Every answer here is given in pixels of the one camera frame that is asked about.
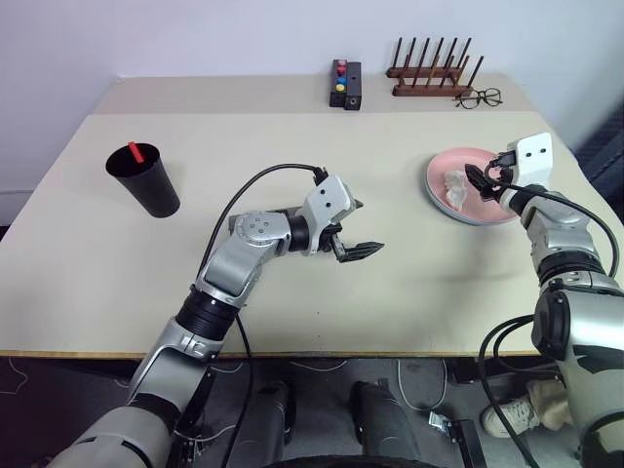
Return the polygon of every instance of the wooden rack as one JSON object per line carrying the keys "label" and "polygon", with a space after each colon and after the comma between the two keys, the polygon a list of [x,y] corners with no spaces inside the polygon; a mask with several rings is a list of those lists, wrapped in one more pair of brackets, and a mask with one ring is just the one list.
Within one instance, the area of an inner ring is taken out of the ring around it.
{"label": "wooden rack", "polygon": [[[459,85],[459,80],[461,80],[464,70],[466,69],[466,65],[468,64],[468,60],[470,59],[470,56],[466,54],[472,38],[468,38],[461,56],[459,56],[459,59],[455,62],[455,56],[453,55],[453,51],[457,45],[457,38],[455,37],[450,45],[450,48],[448,49],[447,58],[444,60],[443,64],[440,62],[440,57],[444,41],[444,37],[440,39],[431,63],[427,66],[423,66],[430,42],[430,38],[427,38],[422,49],[422,53],[420,54],[418,66],[410,66],[411,56],[413,54],[414,47],[416,46],[416,38],[414,37],[411,39],[411,45],[409,46],[409,51],[406,54],[403,66],[398,67],[397,61],[399,60],[401,44],[403,43],[403,37],[399,38],[392,66],[386,71],[386,76],[388,78],[397,78],[399,80],[399,83],[395,85],[392,90],[393,96],[455,97],[470,93],[472,91],[472,82],[475,79],[475,76],[477,76],[481,63],[484,61],[484,56],[479,58],[477,66],[475,67],[470,80],[468,80],[468,84],[463,86]],[[418,83],[419,79],[426,79],[426,82],[422,83],[421,81]]]}

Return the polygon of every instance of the cable connector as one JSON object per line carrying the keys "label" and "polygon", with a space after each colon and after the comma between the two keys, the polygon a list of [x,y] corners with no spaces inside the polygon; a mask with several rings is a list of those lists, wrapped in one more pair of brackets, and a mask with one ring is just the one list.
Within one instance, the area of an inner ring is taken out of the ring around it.
{"label": "cable connector", "polygon": [[330,176],[326,168],[315,168],[312,172],[314,173],[314,183],[317,187],[321,185],[321,182],[323,182],[323,180]]}
{"label": "cable connector", "polygon": [[449,419],[442,414],[431,411],[429,413],[429,425],[445,436],[449,434]]}
{"label": "cable connector", "polygon": [[494,160],[494,167],[511,168],[516,166],[516,151],[503,151],[498,153],[498,157]]}

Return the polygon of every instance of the black cable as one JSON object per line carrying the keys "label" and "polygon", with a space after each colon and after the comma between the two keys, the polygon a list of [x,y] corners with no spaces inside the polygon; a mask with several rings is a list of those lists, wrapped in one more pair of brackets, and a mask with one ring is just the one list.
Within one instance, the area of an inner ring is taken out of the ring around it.
{"label": "black cable", "polygon": [[245,394],[245,401],[243,402],[241,413],[238,415],[238,420],[236,421],[236,426],[234,426],[234,431],[230,436],[230,441],[227,443],[225,455],[221,459],[221,468],[226,468],[227,463],[230,460],[230,455],[232,454],[232,450],[234,449],[236,437],[238,436],[238,433],[241,430],[241,426],[243,425],[243,419],[245,419],[247,407],[250,404],[250,400],[252,399],[252,391],[254,390],[254,360],[252,359],[252,348],[250,347],[250,342],[247,339],[247,334],[245,333],[243,322],[241,322],[241,318],[238,315],[236,316],[236,325],[238,325],[238,330],[241,332],[241,337],[243,337],[243,343],[245,344],[245,352],[247,353],[247,361],[249,363],[250,372],[249,380],[247,383],[247,393]]}
{"label": "black cable", "polygon": [[[313,173],[317,173],[318,171],[322,171],[321,168],[317,168],[316,166],[310,166],[308,164],[278,164],[276,166],[271,166],[266,168],[252,178],[250,178],[245,185],[243,185],[238,192],[232,197],[232,199],[225,206],[221,215],[218,217],[216,224],[214,225],[213,233],[211,234],[211,238],[206,245],[206,250],[204,251],[204,256],[202,257],[202,261],[199,265],[199,269],[197,270],[197,276],[202,272],[204,266],[206,266],[206,262],[210,257],[211,251],[215,246],[216,236],[218,235],[218,231],[221,229],[225,218],[229,214],[230,210],[234,206],[234,204],[241,198],[241,196],[261,177],[266,176],[267,174],[273,173],[275,171],[279,171],[281,169],[302,169],[306,171],[311,171]],[[245,344],[245,353],[247,354],[247,361],[249,364],[249,382],[247,385],[247,394],[245,395],[245,402],[243,403],[243,407],[241,408],[241,413],[238,416],[238,420],[236,421],[236,426],[234,427],[234,431],[230,436],[229,443],[227,444],[227,450],[225,451],[225,455],[221,460],[221,468],[226,468],[227,463],[229,461],[230,455],[232,454],[232,450],[234,449],[234,443],[236,442],[236,437],[241,429],[241,425],[243,424],[243,420],[245,419],[245,414],[247,412],[247,407],[249,406],[250,399],[252,398],[252,391],[254,390],[254,362],[252,359],[252,348],[250,346],[250,342],[247,339],[247,334],[245,332],[245,327],[243,327],[243,322],[240,317],[236,316],[236,325],[238,326],[238,330],[241,333],[241,337],[243,338],[243,343]]]}
{"label": "black cable", "polygon": [[526,375],[531,375],[531,376],[535,376],[535,377],[551,377],[551,378],[559,378],[559,373],[556,372],[555,370],[530,370],[530,369],[518,369],[518,368],[514,368],[513,366],[508,365],[507,363],[505,363],[502,358],[498,355],[498,348],[500,347],[500,344],[503,342],[503,340],[507,337],[507,335],[511,332],[514,332],[515,330],[519,329],[520,327],[523,327],[525,324],[523,323],[519,323],[516,325],[513,325],[511,327],[509,327],[507,330],[505,330],[503,333],[500,334],[500,336],[496,339],[496,341],[494,341],[494,347],[493,347],[493,353],[494,353],[494,359],[496,359],[496,362],[503,368],[505,368],[507,371],[511,371],[513,373],[520,373],[520,374],[526,374]]}
{"label": "black cable", "polygon": [[494,167],[494,165],[495,165],[495,161],[490,161],[489,164],[487,164],[486,169],[484,170],[484,175],[486,176],[486,179],[489,183],[493,185],[498,185],[503,188],[516,190],[518,192],[525,192],[525,193],[528,193],[529,195],[542,197],[547,200],[552,200],[554,202],[559,202],[562,205],[566,205],[570,208],[574,208],[575,210],[583,213],[584,215],[594,220],[604,231],[604,234],[606,234],[606,237],[608,238],[608,241],[611,244],[611,251],[612,251],[613,259],[611,260],[611,268],[608,272],[608,276],[610,276],[611,278],[615,278],[615,275],[617,274],[617,268],[619,266],[619,261],[620,261],[620,250],[617,245],[617,239],[615,239],[615,235],[613,234],[613,231],[611,231],[611,229],[606,225],[606,223],[602,219],[600,219],[600,217],[597,214],[593,214],[588,209],[574,202],[570,202],[569,200],[566,200],[565,198],[558,197],[557,195],[552,195],[550,193],[544,193],[544,192],[538,192],[537,190],[533,190],[527,187],[521,187],[519,185],[514,185],[511,183],[502,181],[502,180],[497,180],[495,178],[492,178],[489,176],[489,170],[491,170]]}
{"label": "black cable", "polygon": [[216,236],[218,235],[218,231],[220,230],[221,225],[225,221],[227,214],[230,213],[230,210],[232,209],[234,204],[238,202],[238,199],[241,198],[241,196],[247,191],[247,189],[250,188],[259,178],[266,176],[267,174],[273,173],[274,171],[279,171],[281,169],[303,169],[306,171],[315,172],[319,168],[317,168],[316,166],[310,166],[309,164],[278,164],[276,166],[271,166],[270,168],[266,168],[265,170],[260,171],[259,173],[254,175],[252,178],[250,178],[247,181],[247,183],[245,183],[245,185],[243,185],[240,188],[240,190],[236,192],[236,194],[232,197],[232,199],[229,201],[229,203],[225,206],[225,208],[221,212],[221,216],[218,217],[218,220],[216,221],[216,225],[214,226],[213,234],[211,235],[210,241],[208,241],[208,244],[206,245],[204,256],[202,257],[202,261],[199,265],[199,270],[197,271],[198,275],[202,271],[202,268],[206,266],[208,257],[210,256],[211,251],[213,250],[213,247],[215,246],[215,241],[216,241]]}
{"label": "black cable", "polygon": [[539,468],[539,465],[533,458],[533,455],[531,455],[530,451],[528,451],[528,448],[525,447],[525,444],[523,444],[523,442],[520,440],[520,437],[518,437],[518,434],[516,434],[516,431],[514,431],[514,428],[511,426],[509,420],[500,408],[500,405],[494,398],[494,394],[492,393],[491,388],[489,388],[488,373],[486,371],[486,351],[488,349],[488,345],[491,339],[494,338],[497,333],[499,333],[501,330],[506,329],[507,327],[514,326],[516,324],[526,325],[530,324],[532,321],[532,315],[524,315],[522,317],[508,320],[507,322],[500,324],[498,327],[488,333],[486,338],[484,339],[484,342],[481,344],[481,348],[479,349],[479,358],[477,364],[479,368],[479,377],[481,378],[481,383],[484,386],[484,391],[486,392],[487,399],[489,400],[491,407],[494,408],[494,411],[498,415],[500,422],[502,422],[503,426],[509,433],[509,436],[516,444],[516,447],[518,447],[518,450],[525,458],[528,466],[530,466],[531,468]]}

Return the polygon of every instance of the metal bracket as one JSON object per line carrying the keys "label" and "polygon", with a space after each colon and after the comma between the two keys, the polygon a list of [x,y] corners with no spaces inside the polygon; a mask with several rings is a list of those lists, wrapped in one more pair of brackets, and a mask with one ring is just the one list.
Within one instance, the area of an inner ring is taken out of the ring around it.
{"label": "metal bracket", "polygon": [[459,445],[461,458],[466,468],[488,468],[477,427],[472,419],[450,420],[441,414],[430,412],[429,425],[446,434],[451,442]]}

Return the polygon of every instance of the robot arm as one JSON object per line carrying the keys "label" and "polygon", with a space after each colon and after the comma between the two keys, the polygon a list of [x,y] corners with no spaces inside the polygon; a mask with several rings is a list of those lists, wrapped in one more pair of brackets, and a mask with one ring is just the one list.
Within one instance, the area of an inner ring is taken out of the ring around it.
{"label": "robot arm", "polygon": [[262,265],[287,252],[333,250],[344,262],[383,247],[367,242],[345,248],[337,237],[340,222],[362,204],[337,175],[323,173],[315,181],[296,211],[236,218],[231,236],[202,268],[180,311],[136,370],[127,404],[105,414],[51,467],[165,466],[174,430],[190,427],[201,414],[214,381],[211,364]]}
{"label": "robot arm", "polygon": [[467,166],[466,174],[484,200],[494,199],[521,217],[541,288],[531,339],[560,369],[585,466],[599,466],[601,457],[624,449],[624,291],[603,270],[588,216],[505,188],[528,185],[564,198],[547,191],[553,166],[549,134],[511,143],[491,166],[501,168],[498,190],[478,168]]}

